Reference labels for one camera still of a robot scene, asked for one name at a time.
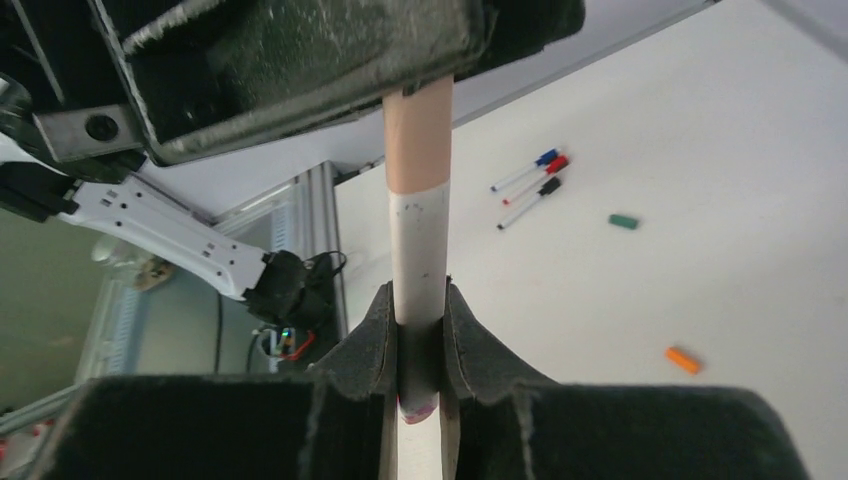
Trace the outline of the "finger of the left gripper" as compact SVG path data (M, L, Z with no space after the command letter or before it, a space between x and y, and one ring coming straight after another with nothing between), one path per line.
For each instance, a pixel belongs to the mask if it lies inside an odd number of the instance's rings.
M581 1L95 1L146 149L175 166L347 122L584 25Z

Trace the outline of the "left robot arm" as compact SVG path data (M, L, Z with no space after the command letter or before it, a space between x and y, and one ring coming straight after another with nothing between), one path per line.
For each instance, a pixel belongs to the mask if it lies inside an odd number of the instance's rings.
M445 310L457 81L576 34L581 1L5 1L3 209L113 235L277 324L327 314L321 271L246 246L138 179L384 118L397 320Z

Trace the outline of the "white pen red tip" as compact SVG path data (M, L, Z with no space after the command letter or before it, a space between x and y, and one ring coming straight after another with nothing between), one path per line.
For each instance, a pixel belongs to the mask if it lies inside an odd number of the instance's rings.
M536 191L550 177L556 175L559 171L570 164L570 158L560 155L546 165L540 172L531 175L530 180L523 186L505 196L501 203L509 206L517 202L521 197Z

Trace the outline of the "white orange tip pen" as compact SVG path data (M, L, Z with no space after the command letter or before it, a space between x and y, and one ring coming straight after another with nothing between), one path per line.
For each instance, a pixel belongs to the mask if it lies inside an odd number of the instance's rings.
M438 405L446 308L450 185L389 194L393 316L398 324L398 395L413 425Z

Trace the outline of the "blue cap pen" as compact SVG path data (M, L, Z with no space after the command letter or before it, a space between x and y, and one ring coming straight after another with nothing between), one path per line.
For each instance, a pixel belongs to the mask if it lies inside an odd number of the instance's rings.
M498 192L506 187L516 183L518 180L528 176L531 173L536 171L541 171L545 169L549 164L551 164L558 156L560 152L558 149L551 149L547 152L540 155L538 158L533 160L530 164L523 166L515 172L507 175L505 178L491 184L489 186L490 192Z

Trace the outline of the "orange pen cap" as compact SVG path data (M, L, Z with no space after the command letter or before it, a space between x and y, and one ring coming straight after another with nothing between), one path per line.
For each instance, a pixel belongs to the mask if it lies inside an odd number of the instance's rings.
M700 360L688 353L686 350L678 347L667 348L665 350L665 357L675 366L690 375L697 375L703 369L703 365Z

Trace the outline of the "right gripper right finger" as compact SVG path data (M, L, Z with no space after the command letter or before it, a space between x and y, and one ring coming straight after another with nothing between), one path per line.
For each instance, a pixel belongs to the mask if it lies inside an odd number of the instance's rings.
M735 387L561 384L474 316L442 320L446 479L805 479L779 415Z

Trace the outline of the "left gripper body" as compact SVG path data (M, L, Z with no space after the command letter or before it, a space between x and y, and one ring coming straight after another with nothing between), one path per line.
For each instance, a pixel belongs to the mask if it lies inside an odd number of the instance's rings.
M35 124L80 111L87 140L128 126L128 96L88 2L2 2L1 83L1 133L25 155L1 157L2 209L34 222L71 214L80 182L120 184L145 163L141 147L56 160Z

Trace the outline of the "pink pen cap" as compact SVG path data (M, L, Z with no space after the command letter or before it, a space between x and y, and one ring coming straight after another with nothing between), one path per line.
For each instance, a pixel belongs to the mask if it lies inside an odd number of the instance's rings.
M383 98L388 188L410 195L449 181L454 80L438 79L411 95Z

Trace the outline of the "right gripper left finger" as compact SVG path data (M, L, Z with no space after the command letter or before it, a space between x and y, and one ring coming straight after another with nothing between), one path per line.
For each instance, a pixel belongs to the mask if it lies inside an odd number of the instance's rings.
M394 479L392 287L302 372L109 376L71 398L33 479Z

